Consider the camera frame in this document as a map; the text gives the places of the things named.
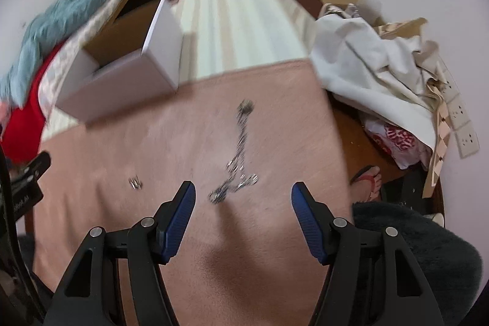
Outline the red white plastic bag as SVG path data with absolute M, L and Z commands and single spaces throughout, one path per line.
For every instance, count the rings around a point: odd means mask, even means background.
M 425 170 L 428 169 L 432 150 L 412 133 L 369 114 L 361 116 L 361 123 L 366 134 L 394 160 L 398 168 L 406 170 L 420 163 Z

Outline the white cloth pile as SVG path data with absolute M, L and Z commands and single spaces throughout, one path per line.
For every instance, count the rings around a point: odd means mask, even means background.
M 410 89 L 391 74 L 392 68 L 410 70 L 415 46 L 380 38 L 361 17 L 328 14 L 318 18 L 315 27 L 309 58 L 324 89 L 402 128 L 430 121 L 430 111 L 410 103 L 405 97 Z

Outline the white power strip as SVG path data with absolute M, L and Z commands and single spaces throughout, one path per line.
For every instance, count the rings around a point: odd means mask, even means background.
M 480 150 L 479 141 L 453 76 L 443 60 L 440 60 L 440 65 L 445 79 L 440 84 L 440 92 L 445 103 L 447 103 L 448 116 L 458 146 L 459 155 L 462 159 L 465 159 Z

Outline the striped tablecloth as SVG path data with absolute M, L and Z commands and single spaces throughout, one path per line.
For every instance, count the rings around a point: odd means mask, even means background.
M 313 20 L 294 0 L 171 0 L 171 10 L 183 33 L 179 86 L 307 57 Z

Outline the checkered mattress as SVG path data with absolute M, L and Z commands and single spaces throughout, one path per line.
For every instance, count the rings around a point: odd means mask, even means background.
M 59 24 L 65 37 L 42 62 L 32 83 L 38 112 L 48 119 L 54 107 L 60 85 L 79 48 L 101 30 L 116 15 L 125 0 L 57 0 L 49 8 L 56 14 L 48 23 L 52 28 Z

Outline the white cardboard jewelry box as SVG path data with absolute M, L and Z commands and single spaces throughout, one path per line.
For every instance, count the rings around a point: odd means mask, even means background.
M 175 93 L 182 42 L 171 0 L 150 2 L 125 14 L 78 50 L 56 107 L 92 123 Z

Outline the light blue fluffy blanket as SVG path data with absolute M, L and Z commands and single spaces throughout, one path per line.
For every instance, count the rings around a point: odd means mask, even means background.
M 25 31 L 17 61 L 1 77 L 1 101 L 22 108 L 46 55 L 82 27 L 105 1 L 56 0 L 37 15 Z

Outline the red bed sheet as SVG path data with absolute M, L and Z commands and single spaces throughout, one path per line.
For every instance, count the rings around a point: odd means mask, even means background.
M 15 165 L 27 163 L 36 156 L 46 122 L 38 112 L 32 83 L 22 108 L 1 101 L 1 147 L 5 157 Z

